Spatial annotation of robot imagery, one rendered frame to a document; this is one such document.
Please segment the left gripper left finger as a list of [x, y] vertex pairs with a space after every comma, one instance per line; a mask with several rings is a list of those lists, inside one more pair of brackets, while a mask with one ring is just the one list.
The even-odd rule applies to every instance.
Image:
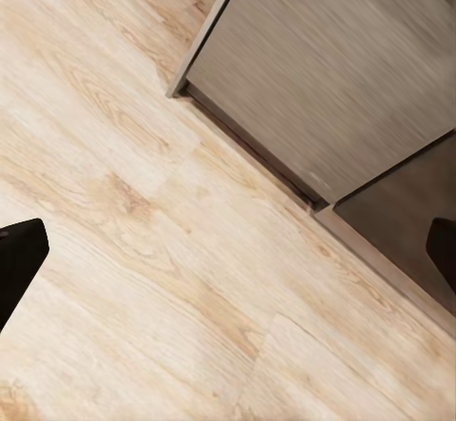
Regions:
[[0, 228], [0, 332], [49, 253], [41, 218]]

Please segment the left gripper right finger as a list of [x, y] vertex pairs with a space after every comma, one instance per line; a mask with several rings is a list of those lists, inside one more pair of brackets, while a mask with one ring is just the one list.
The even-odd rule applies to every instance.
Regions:
[[427, 235], [426, 251], [456, 294], [456, 221], [435, 218]]

